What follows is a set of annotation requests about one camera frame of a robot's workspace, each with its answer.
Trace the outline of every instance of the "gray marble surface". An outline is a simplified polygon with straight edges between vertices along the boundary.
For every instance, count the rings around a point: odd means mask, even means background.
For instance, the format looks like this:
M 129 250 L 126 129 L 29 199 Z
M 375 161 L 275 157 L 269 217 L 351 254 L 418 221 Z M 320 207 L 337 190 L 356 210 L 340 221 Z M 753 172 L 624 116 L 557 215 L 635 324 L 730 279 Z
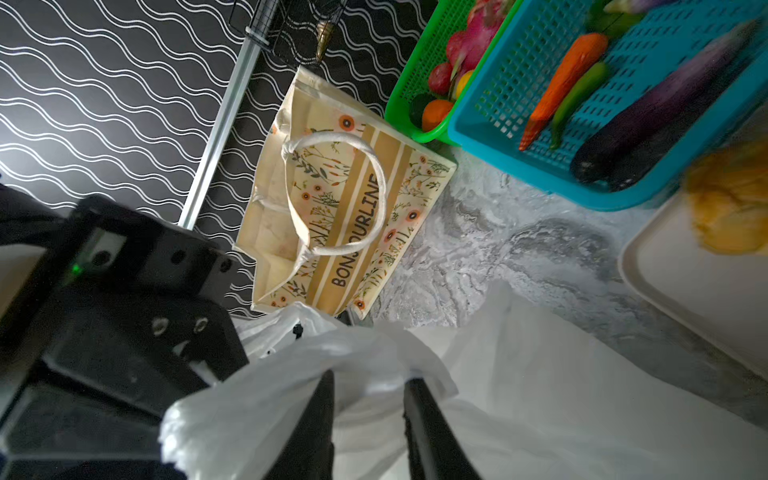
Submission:
M 768 429 L 768 382 L 656 310 L 617 270 L 623 245 L 654 213 L 584 209 L 459 149 L 458 171 L 369 315 L 464 325 L 501 278 L 635 365 Z

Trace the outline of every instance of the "bag handle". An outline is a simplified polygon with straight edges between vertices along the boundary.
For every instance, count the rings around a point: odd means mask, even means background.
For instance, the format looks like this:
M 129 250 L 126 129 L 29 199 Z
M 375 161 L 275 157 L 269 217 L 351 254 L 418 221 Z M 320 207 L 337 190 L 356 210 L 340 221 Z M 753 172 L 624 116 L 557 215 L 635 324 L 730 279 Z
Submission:
M 362 138 L 357 137 L 356 135 L 353 135 L 353 134 L 347 134 L 342 132 L 319 131 L 314 134 L 301 137 L 298 140 L 286 142 L 285 144 L 283 144 L 283 149 L 281 150 L 283 163 L 285 164 L 285 168 L 286 168 L 286 178 L 288 178 L 288 160 L 291 158 L 291 155 L 294 151 L 304 147 L 312 147 L 313 145 L 330 143 L 335 141 L 352 145 L 357 150 L 362 151 L 366 155 L 366 157 L 368 157 L 368 160 L 370 160 L 371 165 L 373 166 L 373 171 L 376 174 L 376 181 L 379 183 L 379 205 L 378 205 L 378 210 L 376 211 L 376 221 L 373 223 L 373 228 L 368 232 L 368 235 L 361 240 L 358 240 L 356 242 L 346 243 L 344 245 L 339 245 L 337 247 L 310 248 L 310 229 L 308 228 L 306 223 L 304 223 L 304 220 L 302 220 L 301 216 L 296 212 L 296 208 L 293 206 L 293 202 L 291 201 L 291 198 L 290 198 L 290 186 L 286 182 L 286 195 L 288 197 L 288 209 L 290 210 L 290 216 L 291 216 L 291 219 L 293 220 L 293 226 L 296 228 L 296 234 L 298 234 L 299 239 L 303 243 L 303 247 L 299 253 L 299 256 L 302 257 L 304 261 L 310 258 L 310 256 L 307 255 L 308 253 L 311 253 L 312 256 L 319 256 L 319 255 L 332 256 L 332 255 L 346 255 L 348 253 L 353 253 L 358 250 L 362 250 L 363 248 L 367 247 L 374 241 L 374 239 L 379 235 L 379 232 L 381 232 L 381 229 L 384 227 L 384 218 L 386 215 L 386 191 L 387 191 L 386 178 L 384 176 L 384 169 L 382 168 L 382 165 L 379 162 L 379 158 L 376 156 L 376 152 L 374 152 L 371 146 L 367 142 L 365 142 Z

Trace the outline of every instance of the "tote bag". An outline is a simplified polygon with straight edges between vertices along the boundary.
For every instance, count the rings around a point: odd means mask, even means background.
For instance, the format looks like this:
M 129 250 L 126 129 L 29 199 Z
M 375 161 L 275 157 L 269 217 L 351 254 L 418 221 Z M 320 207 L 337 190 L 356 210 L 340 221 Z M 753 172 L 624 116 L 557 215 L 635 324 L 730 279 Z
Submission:
M 300 68 L 235 243 L 257 262 L 252 310 L 302 302 L 362 319 L 455 168 Z

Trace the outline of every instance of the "metal pole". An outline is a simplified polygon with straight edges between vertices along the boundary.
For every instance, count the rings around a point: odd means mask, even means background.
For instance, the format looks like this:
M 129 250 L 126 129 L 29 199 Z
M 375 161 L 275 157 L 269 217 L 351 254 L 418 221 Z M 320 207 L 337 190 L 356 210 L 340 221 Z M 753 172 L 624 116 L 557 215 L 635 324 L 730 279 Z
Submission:
M 192 180 L 190 193 L 184 202 L 184 208 L 179 217 L 179 226 L 192 230 L 197 221 L 197 215 L 203 206 L 203 200 L 208 192 L 210 181 L 214 177 L 216 165 L 219 163 L 219 157 L 230 135 L 232 124 L 235 122 L 237 110 L 240 108 L 240 102 L 243 100 L 245 89 L 248 87 L 253 66 L 261 53 L 260 45 L 251 39 L 249 35 L 245 36 L 243 45 L 240 47 L 240 53 L 237 56 L 237 62 L 232 70 L 230 83 L 224 92 L 224 97 L 219 107 L 219 113 L 216 115 L 214 127 L 210 129 L 208 143 L 205 145 L 203 157 L 200 159 L 200 165 L 197 166 L 197 172 Z

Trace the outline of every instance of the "white tray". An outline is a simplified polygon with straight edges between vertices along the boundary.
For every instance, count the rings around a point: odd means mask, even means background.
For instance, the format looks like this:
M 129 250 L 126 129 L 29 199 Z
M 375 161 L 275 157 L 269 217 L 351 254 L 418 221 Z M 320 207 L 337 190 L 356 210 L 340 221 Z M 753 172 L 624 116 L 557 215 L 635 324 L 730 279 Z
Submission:
M 624 281 L 659 310 L 768 379 L 768 257 L 698 246 L 676 194 L 621 252 Z

